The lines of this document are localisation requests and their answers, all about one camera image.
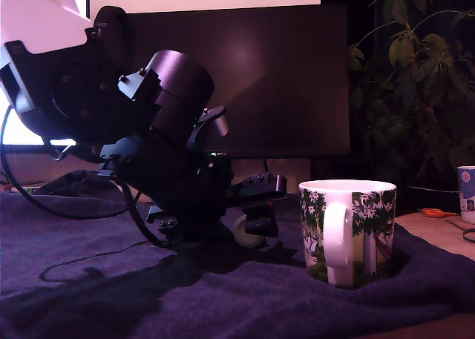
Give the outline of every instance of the blue patterned mug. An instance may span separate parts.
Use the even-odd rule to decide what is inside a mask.
[[[396,186],[319,180],[298,186],[308,272],[343,287],[390,276]]]
[[[457,171],[462,220],[475,224],[475,166],[460,166]]]

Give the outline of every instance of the desk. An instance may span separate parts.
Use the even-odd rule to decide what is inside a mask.
[[[427,218],[422,213],[397,217],[396,222],[412,235],[454,254],[462,254],[475,260],[475,244],[462,238],[462,229],[450,224],[446,218]],[[365,335],[364,339],[401,338],[475,338],[475,314],[459,314],[430,323],[393,330],[391,332]]]

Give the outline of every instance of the monitor screen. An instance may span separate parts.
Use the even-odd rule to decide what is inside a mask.
[[[214,80],[208,108],[229,132],[206,150],[231,158],[348,154],[347,11],[298,5],[128,14],[136,71],[176,50]]]
[[[78,10],[82,16],[90,18],[91,6],[90,0],[74,0],[77,4]],[[3,121],[5,112],[8,107],[8,100],[3,90],[0,88],[0,122]],[[53,145],[71,145],[73,140],[52,140]],[[20,121],[15,111],[11,111],[7,122],[4,135],[5,145],[43,145],[42,138],[32,131],[30,131]]]

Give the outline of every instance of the screw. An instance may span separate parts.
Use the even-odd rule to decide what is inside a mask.
[[[22,46],[19,46],[19,45],[13,46],[13,53],[16,55],[21,55],[23,53]]]

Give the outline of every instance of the small wheel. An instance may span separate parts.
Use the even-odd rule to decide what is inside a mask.
[[[236,220],[235,227],[232,231],[237,243],[245,248],[255,248],[262,243],[264,237],[246,233],[246,216],[243,215]]]

